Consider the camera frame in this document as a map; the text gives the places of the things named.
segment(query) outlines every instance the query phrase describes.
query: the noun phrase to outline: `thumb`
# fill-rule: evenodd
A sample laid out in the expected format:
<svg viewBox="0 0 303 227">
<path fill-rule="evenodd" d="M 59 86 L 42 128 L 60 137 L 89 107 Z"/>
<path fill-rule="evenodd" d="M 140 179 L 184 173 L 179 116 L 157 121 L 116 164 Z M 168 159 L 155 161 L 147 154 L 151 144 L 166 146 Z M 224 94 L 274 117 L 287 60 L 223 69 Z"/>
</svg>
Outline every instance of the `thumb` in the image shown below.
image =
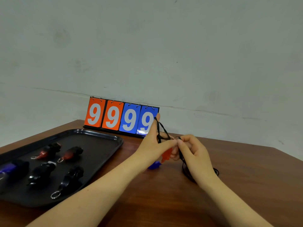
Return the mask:
<svg viewBox="0 0 303 227">
<path fill-rule="evenodd" d="M 166 150 L 168 150 L 169 148 L 172 148 L 174 146 L 176 146 L 177 141 L 175 139 L 173 140 L 167 140 L 163 143 L 158 144 L 161 150 L 161 153 L 164 153 Z"/>
<path fill-rule="evenodd" d="M 190 151 L 190 149 L 188 148 L 188 146 L 181 139 L 178 139 L 177 143 L 178 143 L 178 147 L 179 147 L 180 151 L 182 152 L 185 160 L 187 160 L 188 158 L 190 158 L 193 155 L 192 152 Z"/>
</svg>

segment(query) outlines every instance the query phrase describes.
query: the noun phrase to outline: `forearm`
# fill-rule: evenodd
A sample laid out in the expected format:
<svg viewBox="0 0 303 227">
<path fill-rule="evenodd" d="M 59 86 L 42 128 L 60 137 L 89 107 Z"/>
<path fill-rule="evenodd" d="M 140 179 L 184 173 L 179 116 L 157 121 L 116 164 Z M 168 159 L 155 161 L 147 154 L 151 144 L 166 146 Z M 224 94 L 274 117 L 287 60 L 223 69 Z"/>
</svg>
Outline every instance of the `forearm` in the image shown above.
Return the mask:
<svg viewBox="0 0 303 227">
<path fill-rule="evenodd" d="M 209 185 L 204 186 L 203 189 L 216 203 L 232 227 L 272 226 L 229 189 L 219 178 Z"/>
<path fill-rule="evenodd" d="M 131 180 L 142 171 L 137 162 L 135 157 L 131 156 L 94 183 L 41 215 L 28 226 L 97 226 Z"/>
</svg>

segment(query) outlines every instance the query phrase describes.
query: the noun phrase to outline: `right hand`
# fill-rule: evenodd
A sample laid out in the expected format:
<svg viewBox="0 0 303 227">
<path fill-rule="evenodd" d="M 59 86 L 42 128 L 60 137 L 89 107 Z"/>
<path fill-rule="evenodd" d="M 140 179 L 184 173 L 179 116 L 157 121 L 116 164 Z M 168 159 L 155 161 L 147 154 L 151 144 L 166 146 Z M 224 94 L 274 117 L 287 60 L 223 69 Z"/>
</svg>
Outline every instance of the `right hand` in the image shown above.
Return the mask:
<svg viewBox="0 0 303 227">
<path fill-rule="evenodd" d="M 192 177 L 201 188 L 205 188 L 218 179 L 207 149 L 195 136 L 183 135 L 177 143 Z"/>
</svg>

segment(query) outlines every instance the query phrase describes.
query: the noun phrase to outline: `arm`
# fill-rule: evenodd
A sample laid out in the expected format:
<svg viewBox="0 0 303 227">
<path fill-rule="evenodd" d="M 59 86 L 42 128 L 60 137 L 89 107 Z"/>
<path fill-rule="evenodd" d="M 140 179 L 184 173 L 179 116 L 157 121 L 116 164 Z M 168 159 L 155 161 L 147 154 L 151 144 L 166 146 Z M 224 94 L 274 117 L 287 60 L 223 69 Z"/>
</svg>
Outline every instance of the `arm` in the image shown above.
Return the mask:
<svg viewBox="0 0 303 227">
<path fill-rule="evenodd" d="M 178 146 L 191 175 L 199 187 L 216 203 L 232 227 L 272 226 L 217 177 L 212 168 L 207 149 L 196 137 L 185 135 L 181 139 L 178 140 Z"/>
<path fill-rule="evenodd" d="M 70 196 L 31 222 L 28 227 L 93 227 L 97 226 L 127 185 L 146 170 L 162 153 L 177 144 L 176 140 L 157 143 L 157 123 L 138 150 L 112 171 Z"/>
</svg>

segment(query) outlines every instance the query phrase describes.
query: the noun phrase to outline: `white wall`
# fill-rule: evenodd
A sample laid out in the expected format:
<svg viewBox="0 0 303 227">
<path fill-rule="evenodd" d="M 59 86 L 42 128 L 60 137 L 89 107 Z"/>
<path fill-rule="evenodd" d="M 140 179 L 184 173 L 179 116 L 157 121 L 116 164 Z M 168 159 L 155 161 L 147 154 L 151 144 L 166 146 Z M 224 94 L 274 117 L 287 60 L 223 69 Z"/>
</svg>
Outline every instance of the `white wall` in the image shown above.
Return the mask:
<svg viewBox="0 0 303 227">
<path fill-rule="evenodd" d="M 169 132 L 303 160 L 303 0 L 0 0 L 0 146 L 160 106 Z"/>
</svg>

